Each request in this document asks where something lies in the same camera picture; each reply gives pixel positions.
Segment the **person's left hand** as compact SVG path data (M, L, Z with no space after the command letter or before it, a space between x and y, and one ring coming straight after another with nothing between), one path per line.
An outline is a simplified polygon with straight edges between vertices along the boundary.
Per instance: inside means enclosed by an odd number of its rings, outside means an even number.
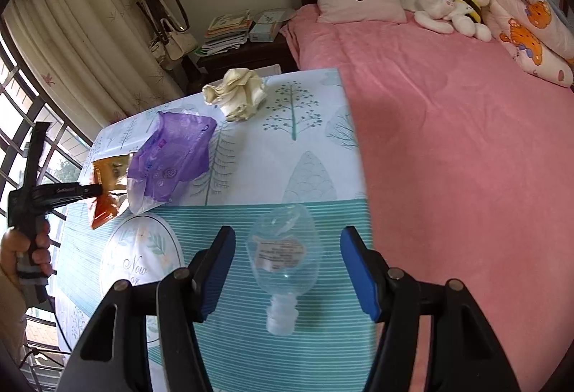
M33 262L47 277L52 275L52 256L49 253L51 246L50 230L49 222L44 220L40 224L35 239L37 248L31 256ZM28 254L30 244L29 238L15 228L8 228L1 239L1 268L12 284L18 288L20 288L17 271L18 258Z

